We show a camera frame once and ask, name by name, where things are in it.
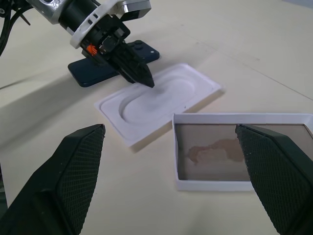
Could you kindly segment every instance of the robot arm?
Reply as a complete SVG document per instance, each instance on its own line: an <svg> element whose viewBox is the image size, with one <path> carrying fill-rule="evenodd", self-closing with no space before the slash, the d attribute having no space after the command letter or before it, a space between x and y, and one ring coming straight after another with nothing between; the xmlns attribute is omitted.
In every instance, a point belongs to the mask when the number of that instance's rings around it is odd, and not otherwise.
<svg viewBox="0 0 313 235"><path fill-rule="evenodd" d="M123 21L143 17L149 0L27 0L52 24L72 35L70 44L96 64L108 62L127 81L153 87L148 66L125 43L130 34Z"/></svg>

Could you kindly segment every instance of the black cable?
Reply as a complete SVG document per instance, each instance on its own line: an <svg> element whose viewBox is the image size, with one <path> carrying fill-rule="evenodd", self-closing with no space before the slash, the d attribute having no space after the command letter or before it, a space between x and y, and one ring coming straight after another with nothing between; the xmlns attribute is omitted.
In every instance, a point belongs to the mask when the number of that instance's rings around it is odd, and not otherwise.
<svg viewBox="0 0 313 235"><path fill-rule="evenodd" d="M6 46L7 42L8 42L8 39L9 39L10 32L11 32L12 27L13 27L14 23L16 22L16 20L17 20L25 11L28 11L29 9L32 9L32 8L33 8L33 7L32 7L31 5L25 6L25 7L21 8L20 10L18 10L18 11L14 14L14 16L12 17L12 19L11 19L10 22L9 22L9 28L8 28L6 34L5 34L5 35L6 35L5 41L3 42L3 44L0 44L0 56L2 55L2 53L3 53L4 49L5 49L5 46Z"/></svg>
<svg viewBox="0 0 313 235"><path fill-rule="evenodd" d="M8 9L8 14L4 18L4 23L2 27L2 32L0 36L0 50L2 50L3 46L6 44L6 39L8 37L8 32L10 29L10 20L11 20L11 9Z"/></svg>

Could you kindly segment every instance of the white plastic tray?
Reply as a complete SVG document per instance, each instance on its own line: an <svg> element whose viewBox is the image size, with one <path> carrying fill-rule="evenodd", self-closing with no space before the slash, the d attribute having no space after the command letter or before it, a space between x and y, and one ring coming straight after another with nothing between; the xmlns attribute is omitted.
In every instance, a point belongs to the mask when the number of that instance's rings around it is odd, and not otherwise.
<svg viewBox="0 0 313 235"><path fill-rule="evenodd" d="M221 89L187 64L169 67L153 78L152 89L133 84L95 103L127 146L169 123L174 113L183 113Z"/></svg>
<svg viewBox="0 0 313 235"><path fill-rule="evenodd" d="M176 124L282 124L305 125L313 133L313 115L311 114L178 114L173 117L175 141L175 174L178 190L186 191L250 191L254 190L250 181L197 181L180 180L178 174L178 142Z"/></svg>

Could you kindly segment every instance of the white table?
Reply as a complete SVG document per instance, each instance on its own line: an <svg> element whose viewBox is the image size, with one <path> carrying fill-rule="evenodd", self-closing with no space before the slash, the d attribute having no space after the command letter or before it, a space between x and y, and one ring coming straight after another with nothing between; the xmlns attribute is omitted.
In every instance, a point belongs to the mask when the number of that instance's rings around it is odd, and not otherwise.
<svg viewBox="0 0 313 235"><path fill-rule="evenodd" d="M128 41L160 51L152 72L187 62L226 93L201 112L313 113L313 10L280 0L152 0L127 23ZM82 235L274 235L255 193L178 192L172 131L130 151L94 102L129 84L79 87L67 71L83 58L70 35L34 10L18 20L0 58L0 162L8 204L69 133L107 133Z"/></svg>

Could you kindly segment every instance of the open box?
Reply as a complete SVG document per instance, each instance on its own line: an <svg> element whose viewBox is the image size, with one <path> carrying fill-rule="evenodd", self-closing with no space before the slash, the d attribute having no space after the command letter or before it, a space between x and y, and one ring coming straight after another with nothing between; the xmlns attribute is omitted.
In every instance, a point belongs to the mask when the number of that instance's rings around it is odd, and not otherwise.
<svg viewBox="0 0 313 235"><path fill-rule="evenodd" d="M310 114L177 114L173 130L178 190L253 190L235 133L237 124L287 135L313 159Z"/></svg>

